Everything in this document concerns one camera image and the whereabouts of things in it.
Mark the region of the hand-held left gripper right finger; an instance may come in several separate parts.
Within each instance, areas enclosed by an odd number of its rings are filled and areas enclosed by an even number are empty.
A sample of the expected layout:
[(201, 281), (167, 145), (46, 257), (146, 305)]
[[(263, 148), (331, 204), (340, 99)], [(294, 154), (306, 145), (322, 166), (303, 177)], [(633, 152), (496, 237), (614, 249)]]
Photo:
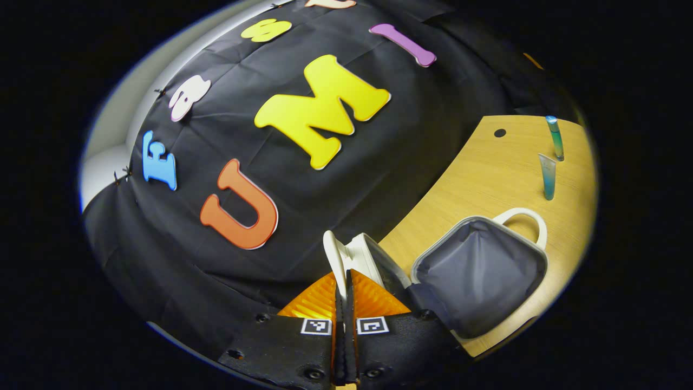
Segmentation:
[(361, 272), (347, 271), (346, 384), (422, 387), (470, 365), (471, 356), (433, 311), (413, 311)]

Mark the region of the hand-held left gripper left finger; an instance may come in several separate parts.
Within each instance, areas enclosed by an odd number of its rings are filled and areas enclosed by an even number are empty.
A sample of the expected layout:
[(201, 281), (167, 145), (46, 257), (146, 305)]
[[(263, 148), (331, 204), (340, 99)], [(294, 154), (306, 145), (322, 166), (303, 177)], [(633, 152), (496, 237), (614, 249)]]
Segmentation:
[(280, 388), (333, 388), (337, 291), (329, 272), (278, 313), (257, 314), (218, 362)]

